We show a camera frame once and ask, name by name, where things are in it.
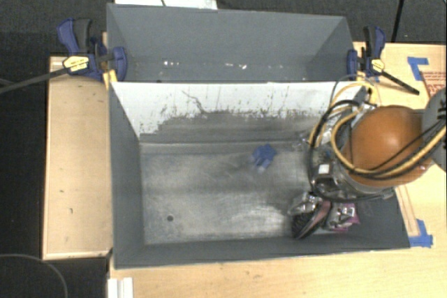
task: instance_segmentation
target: black floor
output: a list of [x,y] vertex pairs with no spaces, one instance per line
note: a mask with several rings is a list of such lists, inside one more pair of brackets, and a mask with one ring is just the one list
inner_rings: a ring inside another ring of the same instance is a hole
[[[105,30],[112,0],[0,0],[0,78],[20,81],[47,71],[51,53],[63,52],[55,27],[67,17],[93,19]],[[354,40],[367,24],[388,38],[398,0],[218,0],[220,8],[344,15]],[[406,0],[397,41],[446,42],[442,0]],[[45,85],[0,95],[0,254],[40,256],[45,165]],[[63,297],[59,277],[31,259],[0,256],[0,297]],[[58,262],[69,297],[102,297],[105,260]]]

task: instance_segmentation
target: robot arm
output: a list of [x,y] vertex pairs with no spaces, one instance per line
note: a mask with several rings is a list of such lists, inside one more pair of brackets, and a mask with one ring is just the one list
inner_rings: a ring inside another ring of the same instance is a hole
[[391,197],[432,160],[446,170],[446,89],[422,112],[371,105],[372,94],[331,102],[309,136],[311,190],[288,211],[295,238],[318,228],[347,230],[358,220],[355,203]]

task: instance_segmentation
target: wooden table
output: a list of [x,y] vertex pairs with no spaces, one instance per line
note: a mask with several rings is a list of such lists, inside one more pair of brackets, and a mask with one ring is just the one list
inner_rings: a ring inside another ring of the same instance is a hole
[[[428,58],[427,70],[445,71],[446,47],[388,44],[383,51],[387,71],[421,92],[411,95],[381,78],[383,105],[424,108],[425,85],[414,80],[407,57]],[[60,61],[52,59],[52,69]],[[68,76],[50,82],[46,260],[104,256],[112,247],[107,131],[102,84]],[[120,271],[111,267],[110,276],[132,277],[135,298],[442,297],[447,293],[446,173],[434,165],[400,192],[409,230],[414,227],[413,210],[433,234],[432,248]]]

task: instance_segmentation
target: orange sphere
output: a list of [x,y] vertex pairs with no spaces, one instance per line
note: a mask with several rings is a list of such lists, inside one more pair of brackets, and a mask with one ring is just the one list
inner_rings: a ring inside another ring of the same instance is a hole
[[[354,126],[351,138],[344,145],[342,153],[355,167],[371,170],[388,161],[421,133],[421,113],[399,105],[379,107],[365,114]],[[419,138],[378,170],[394,166],[417,150],[422,143],[423,139]],[[431,159],[427,159],[412,171],[389,180],[367,179],[349,174],[349,170],[348,174],[359,184],[386,188],[416,180],[424,173],[430,161]]]

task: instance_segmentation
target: gray bin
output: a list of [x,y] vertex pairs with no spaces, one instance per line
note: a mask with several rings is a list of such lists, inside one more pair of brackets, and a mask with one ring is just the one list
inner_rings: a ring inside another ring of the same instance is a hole
[[352,39],[344,17],[108,4],[126,81],[335,81]]
[[[308,188],[298,143],[346,74],[346,19],[114,4],[107,16],[109,47],[129,58],[110,90],[116,268],[409,246],[395,198],[359,204],[347,233],[291,238],[286,210]],[[278,154],[261,174],[249,158],[265,143]]]
[[[359,204],[348,232],[291,238],[287,208],[308,188],[300,140],[332,86],[113,83],[116,268],[409,247],[396,198]],[[258,172],[249,159],[265,143],[277,155]]]

